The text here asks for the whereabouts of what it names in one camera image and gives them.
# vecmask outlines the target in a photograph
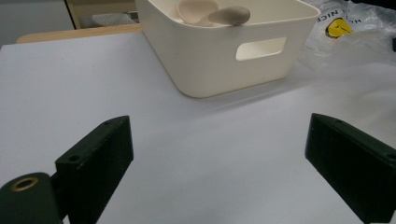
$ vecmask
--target white wall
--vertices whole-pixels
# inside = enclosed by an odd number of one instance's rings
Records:
[[[23,35],[73,29],[64,0],[0,0],[0,46]]]

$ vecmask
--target yellow logo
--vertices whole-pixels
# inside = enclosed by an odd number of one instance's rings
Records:
[[[326,36],[338,38],[341,35],[352,33],[353,30],[342,18],[333,20],[326,28]]]

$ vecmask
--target white table surface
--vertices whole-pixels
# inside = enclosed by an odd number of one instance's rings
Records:
[[[396,147],[395,96],[396,67],[380,63],[295,64],[279,81],[193,99],[142,34],[3,46],[0,184],[52,175],[93,128],[129,115],[134,161],[98,223],[361,223],[304,158],[310,116]]]

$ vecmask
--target white storage bin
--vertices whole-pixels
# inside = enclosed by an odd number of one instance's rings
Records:
[[[320,11],[298,0],[218,0],[250,9],[242,26],[183,23],[177,0],[136,0],[150,45],[177,88],[208,97],[285,77]]]

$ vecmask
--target bin handle cutout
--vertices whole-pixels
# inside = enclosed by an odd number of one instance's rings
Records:
[[[286,37],[266,39],[242,44],[236,50],[236,60],[239,62],[277,55],[283,51]]]

